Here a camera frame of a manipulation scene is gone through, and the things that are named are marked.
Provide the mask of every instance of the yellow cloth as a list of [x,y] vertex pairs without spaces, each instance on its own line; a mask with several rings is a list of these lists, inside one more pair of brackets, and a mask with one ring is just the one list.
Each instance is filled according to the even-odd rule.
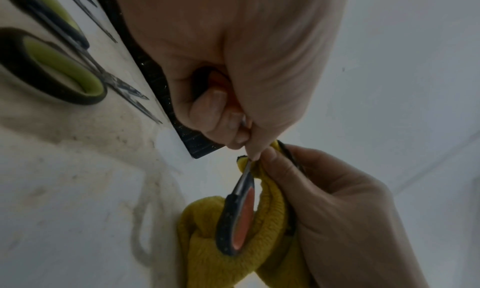
[[[271,146],[281,152],[278,142]],[[241,171],[246,163],[246,157],[237,160]],[[262,193],[245,244],[237,256],[222,254],[215,244],[224,198],[203,198],[183,211],[177,231],[186,264],[187,287],[231,288],[254,271],[269,287],[309,287],[311,275],[297,233],[285,235],[289,210],[284,196],[259,162],[252,163],[251,173],[261,179]]]

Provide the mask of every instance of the white surface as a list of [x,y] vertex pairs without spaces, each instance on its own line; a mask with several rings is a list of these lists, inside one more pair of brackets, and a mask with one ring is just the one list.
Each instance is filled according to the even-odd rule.
[[[123,45],[71,0],[60,1],[87,35],[92,55],[153,97]],[[104,13],[84,4],[118,38]],[[308,114],[281,138],[385,181],[435,288],[479,281],[479,243],[472,237],[480,219],[479,12],[477,0],[349,0]],[[0,25],[51,38],[6,0]],[[168,122],[156,126],[112,91],[97,106],[81,108],[32,97],[4,72],[0,86],[6,287],[175,286],[175,219],[185,204],[231,190],[240,153],[223,149],[192,160]],[[162,115],[154,101],[145,105]],[[140,240],[152,267],[132,254],[135,207],[147,207]],[[145,256],[138,248],[134,253]],[[251,276],[239,286],[261,284]]]

